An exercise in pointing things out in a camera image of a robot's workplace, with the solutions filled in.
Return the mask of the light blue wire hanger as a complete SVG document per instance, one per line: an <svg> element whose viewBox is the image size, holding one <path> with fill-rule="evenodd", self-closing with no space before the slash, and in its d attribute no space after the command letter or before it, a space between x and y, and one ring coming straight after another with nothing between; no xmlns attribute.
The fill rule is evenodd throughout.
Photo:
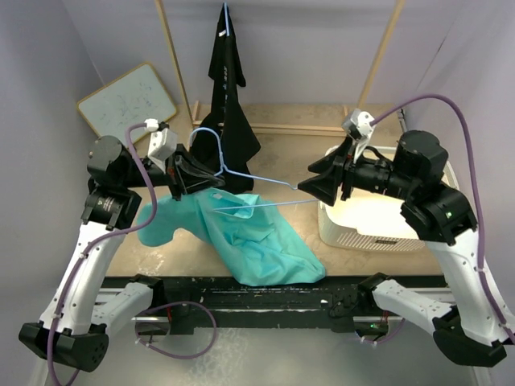
<svg viewBox="0 0 515 386"><path fill-rule="evenodd" d="M286 186L286 187L290 188L292 191L297 191L299 189L297 186L294 186L285 181L281 181L281 180L277 180L277 179L269 179L266 177L252 175L252 174L246 174L246 173L242 173L242 172L238 172L238 171L229 169L225 163L220 135L215 130L210 129L208 127L203 127L203 126L194 129L189 134L188 144L191 146L193 144L193 141L194 141L196 135L201 132L210 133L216 139L216 148L217 148L218 160L220 163L220 169L214 174L216 177L220 177L220 176L222 176L222 174L224 172L226 172L230 175L234 175L234 176L238 176L238 177L244 177L244 178L248 178L248 179L252 179L252 180L263 181L263 182L267 182L267 183L273 183L273 184ZM256 208L256 207L289 206L289 205L316 203L316 202L317 202L317 199L301 199L301 200L294 200L294 201L283 201L283 202L279 202L279 203L254 203L254 204L243 205L240 207L236 207L236 206L221 207L221 208L216 209L216 211L228 211L228 210L233 210L233 209Z"/></svg>

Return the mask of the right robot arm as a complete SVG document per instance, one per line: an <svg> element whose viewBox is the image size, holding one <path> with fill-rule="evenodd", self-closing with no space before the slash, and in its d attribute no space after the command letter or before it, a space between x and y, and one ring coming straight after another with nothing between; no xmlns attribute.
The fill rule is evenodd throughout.
<svg viewBox="0 0 515 386"><path fill-rule="evenodd" d="M437 258L455 302L437 302L377 273L358 285L359 308L386 310L422 328L455 364L492 368L507 356L509 334L481 285L485 267L471 204L443 182L447 159L439 139L425 131L404 133L393 159L359 155L347 138L308 167L313 177L298 188L330 206L355 188L400 199L401 216Z"/></svg>

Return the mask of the teal t shirt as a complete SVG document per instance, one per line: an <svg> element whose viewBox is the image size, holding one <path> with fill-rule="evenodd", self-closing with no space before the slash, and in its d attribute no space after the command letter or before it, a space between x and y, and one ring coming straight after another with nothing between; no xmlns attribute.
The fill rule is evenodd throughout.
<svg viewBox="0 0 515 386"><path fill-rule="evenodd" d="M211 244L241 284L314 283L326 269L278 209L260 195L234 195L210 188L176 201L148 203L136 220L138 239L147 247L172 241L182 228Z"/></svg>

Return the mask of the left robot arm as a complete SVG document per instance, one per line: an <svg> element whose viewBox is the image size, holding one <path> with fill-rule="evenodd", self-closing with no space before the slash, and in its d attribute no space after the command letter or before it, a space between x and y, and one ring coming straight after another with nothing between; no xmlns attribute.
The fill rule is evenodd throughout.
<svg viewBox="0 0 515 386"><path fill-rule="evenodd" d="M49 364L92 372L109 340L133 317L163 311L163 281L137 275L104 305L96 300L107 268L142 201L135 188L145 181L120 140L97 139L89 153L89 195L84 203L76 247L65 275L38 322L27 322L19 341Z"/></svg>

